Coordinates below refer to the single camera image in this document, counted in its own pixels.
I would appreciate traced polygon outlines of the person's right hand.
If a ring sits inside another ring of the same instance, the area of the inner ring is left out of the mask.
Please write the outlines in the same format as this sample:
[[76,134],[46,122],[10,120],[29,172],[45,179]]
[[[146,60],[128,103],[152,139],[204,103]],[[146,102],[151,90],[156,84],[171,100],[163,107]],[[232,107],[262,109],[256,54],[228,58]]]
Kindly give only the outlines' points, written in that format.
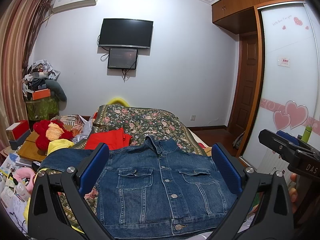
[[[297,180],[297,175],[295,173],[292,173],[290,176],[290,179],[293,183],[295,183]],[[298,192],[295,187],[289,189],[289,196],[290,196],[290,200],[291,200],[291,204],[292,204],[292,212],[295,213],[297,210],[296,202],[298,199]]]

